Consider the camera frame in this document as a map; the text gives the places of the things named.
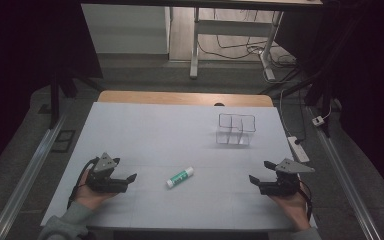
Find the person's right hand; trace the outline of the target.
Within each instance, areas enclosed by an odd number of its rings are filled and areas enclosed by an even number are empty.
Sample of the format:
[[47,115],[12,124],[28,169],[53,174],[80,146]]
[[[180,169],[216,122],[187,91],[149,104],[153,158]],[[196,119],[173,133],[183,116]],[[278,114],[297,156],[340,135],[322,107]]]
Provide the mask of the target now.
[[283,210],[296,231],[304,231],[311,228],[307,218],[306,201],[301,194],[296,193],[287,197],[270,196],[270,199]]

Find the person's left hand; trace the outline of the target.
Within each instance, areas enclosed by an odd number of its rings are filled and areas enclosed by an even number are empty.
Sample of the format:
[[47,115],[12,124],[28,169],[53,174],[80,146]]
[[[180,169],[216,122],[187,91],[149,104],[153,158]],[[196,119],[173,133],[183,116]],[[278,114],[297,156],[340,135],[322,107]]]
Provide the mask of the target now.
[[88,170],[86,170],[77,185],[74,201],[91,209],[96,210],[104,201],[116,196],[116,193],[95,192],[86,184]]

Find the black square floor frame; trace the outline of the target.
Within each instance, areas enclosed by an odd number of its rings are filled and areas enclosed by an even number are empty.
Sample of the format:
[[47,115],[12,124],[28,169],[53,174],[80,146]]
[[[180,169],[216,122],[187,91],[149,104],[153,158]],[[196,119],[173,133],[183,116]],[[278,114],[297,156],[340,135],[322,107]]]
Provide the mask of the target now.
[[75,130],[61,130],[52,146],[53,153],[67,153],[73,143]]

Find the white power strip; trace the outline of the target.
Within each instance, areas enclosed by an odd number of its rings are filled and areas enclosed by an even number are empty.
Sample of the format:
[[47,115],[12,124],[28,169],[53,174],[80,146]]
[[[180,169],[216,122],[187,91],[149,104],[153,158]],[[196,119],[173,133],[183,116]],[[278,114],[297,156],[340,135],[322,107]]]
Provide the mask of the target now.
[[301,146],[301,141],[297,137],[290,136],[287,138],[287,140],[294,155],[300,162],[305,163],[310,161],[308,155],[306,154],[305,150]]

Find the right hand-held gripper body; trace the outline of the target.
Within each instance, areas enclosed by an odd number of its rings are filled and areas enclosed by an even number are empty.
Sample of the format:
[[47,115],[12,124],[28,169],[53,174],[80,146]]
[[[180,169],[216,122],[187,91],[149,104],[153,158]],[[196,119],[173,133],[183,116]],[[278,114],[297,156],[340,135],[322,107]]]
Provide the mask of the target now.
[[285,158],[276,164],[275,182],[260,182],[259,189],[262,195],[268,196],[291,196],[300,189],[299,173],[312,173],[314,168],[303,165],[294,160]]

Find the dark curtain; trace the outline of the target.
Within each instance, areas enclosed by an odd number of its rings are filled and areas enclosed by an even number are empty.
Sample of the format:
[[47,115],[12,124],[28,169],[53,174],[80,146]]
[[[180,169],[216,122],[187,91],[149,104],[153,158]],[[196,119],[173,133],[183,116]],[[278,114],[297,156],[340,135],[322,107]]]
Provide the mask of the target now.
[[0,0],[0,155],[31,95],[56,76],[103,76],[82,0]]
[[347,21],[360,19],[329,76],[342,106],[342,128],[384,179],[384,0],[322,1],[328,10],[284,13],[276,41],[314,74]]

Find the white desk frame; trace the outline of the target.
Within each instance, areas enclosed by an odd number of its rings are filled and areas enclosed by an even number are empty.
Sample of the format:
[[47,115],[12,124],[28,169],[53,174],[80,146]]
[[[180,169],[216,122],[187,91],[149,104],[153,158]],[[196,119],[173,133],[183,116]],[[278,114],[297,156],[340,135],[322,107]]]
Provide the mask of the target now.
[[263,37],[267,39],[263,50],[258,56],[264,68],[264,76],[267,80],[274,80],[275,75],[269,63],[269,54],[272,48],[283,13],[275,11],[270,23],[238,22],[223,20],[201,20],[200,9],[194,9],[193,46],[189,76],[196,79],[198,74],[198,38],[200,35],[224,35]]

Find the white table mat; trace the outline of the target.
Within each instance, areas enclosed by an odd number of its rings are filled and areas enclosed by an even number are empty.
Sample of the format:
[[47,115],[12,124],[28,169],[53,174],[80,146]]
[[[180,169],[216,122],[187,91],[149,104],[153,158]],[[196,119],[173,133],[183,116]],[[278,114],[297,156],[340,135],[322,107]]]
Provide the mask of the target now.
[[[218,116],[253,115],[249,145],[216,142]],[[223,107],[95,103],[47,209],[48,217],[67,208],[80,171],[108,153],[120,158],[113,175],[137,173],[127,191],[104,202],[91,227],[167,230],[287,230],[283,211],[261,195],[249,175],[272,182],[264,161],[279,163],[291,151],[274,107]],[[169,189],[166,181],[188,167],[194,174]]]

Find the white cabinet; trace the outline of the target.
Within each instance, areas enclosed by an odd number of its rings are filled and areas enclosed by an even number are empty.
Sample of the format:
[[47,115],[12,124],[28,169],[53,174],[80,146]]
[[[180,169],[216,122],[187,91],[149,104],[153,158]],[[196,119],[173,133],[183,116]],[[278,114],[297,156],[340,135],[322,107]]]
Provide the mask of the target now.
[[82,4],[98,53],[169,53],[170,8]]

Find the black metal stand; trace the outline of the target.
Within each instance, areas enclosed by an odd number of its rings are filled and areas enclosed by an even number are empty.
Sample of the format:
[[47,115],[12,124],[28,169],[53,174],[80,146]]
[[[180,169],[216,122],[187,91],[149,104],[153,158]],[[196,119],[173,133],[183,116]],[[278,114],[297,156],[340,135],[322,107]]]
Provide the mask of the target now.
[[309,87],[309,90],[304,97],[304,104],[306,106],[315,106],[319,100],[322,100],[320,117],[323,119],[323,123],[319,125],[321,130],[327,137],[330,137],[329,133],[329,116],[331,114],[331,100],[332,100],[332,81],[327,77],[327,70],[322,68],[318,72],[310,75],[305,80],[302,80],[297,85],[290,88],[281,90],[274,99],[281,100],[286,96],[289,96],[295,92],[299,92],[305,87]]
[[57,68],[50,77],[50,88],[51,88],[51,122],[49,125],[50,129],[56,127],[57,122],[60,118],[60,103],[59,103],[59,92],[68,98],[75,98],[78,90],[74,84],[74,80],[78,79],[87,86],[101,93],[105,88],[99,85],[92,78],[81,74],[79,71],[73,68]]

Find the clear plastic organizer box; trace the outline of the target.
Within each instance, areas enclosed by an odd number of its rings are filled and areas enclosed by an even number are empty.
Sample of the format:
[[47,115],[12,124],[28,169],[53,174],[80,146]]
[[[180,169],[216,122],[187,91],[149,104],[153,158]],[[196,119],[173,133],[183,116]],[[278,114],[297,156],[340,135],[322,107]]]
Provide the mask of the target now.
[[249,145],[255,132],[256,119],[253,115],[221,113],[218,116],[218,144]]

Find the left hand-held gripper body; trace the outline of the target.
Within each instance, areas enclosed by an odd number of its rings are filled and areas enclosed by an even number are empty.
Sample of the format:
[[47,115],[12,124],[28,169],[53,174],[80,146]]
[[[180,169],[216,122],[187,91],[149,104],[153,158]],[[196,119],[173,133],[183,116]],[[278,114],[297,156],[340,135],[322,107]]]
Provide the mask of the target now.
[[86,184],[95,192],[125,193],[128,188],[126,180],[112,179],[111,174],[117,165],[106,152],[98,157],[89,170]]

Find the aluminium rail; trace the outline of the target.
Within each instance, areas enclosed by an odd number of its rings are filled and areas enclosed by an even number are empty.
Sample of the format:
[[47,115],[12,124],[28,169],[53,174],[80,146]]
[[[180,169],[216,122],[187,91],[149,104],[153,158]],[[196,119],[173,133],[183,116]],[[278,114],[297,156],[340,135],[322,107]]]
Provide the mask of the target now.
[[354,216],[358,221],[365,239],[383,240],[380,230],[375,224],[373,217],[368,210],[368,207],[360,196],[360,193],[358,192],[350,173],[346,169],[346,166],[344,165],[338,149],[333,143],[333,140],[330,137],[327,137],[320,127],[315,127],[313,124],[311,124],[311,128],[315,131],[317,138],[319,139],[328,157],[335,176],[337,177],[338,182],[344,191],[347,201],[353,210]]
[[17,183],[3,211],[0,214],[0,240],[5,240],[8,235],[25,199],[37,178],[51,146],[53,145],[61,127],[65,123],[67,114],[64,113],[56,121],[51,129],[45,132],[39,146],[34,152],[32,159],[26,167],[21,179]]

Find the green and white glue stick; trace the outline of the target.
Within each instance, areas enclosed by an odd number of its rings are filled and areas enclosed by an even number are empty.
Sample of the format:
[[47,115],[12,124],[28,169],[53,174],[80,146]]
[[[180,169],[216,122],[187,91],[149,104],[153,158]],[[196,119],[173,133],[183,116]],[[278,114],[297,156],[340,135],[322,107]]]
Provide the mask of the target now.
[[185,180],[189,179],[194,174],[194,168],[188,167],[184,169],[183,171],[177,173],[170,179],[166,181],[166,185],[169,189],[177,186],[178,184],[184,182]]

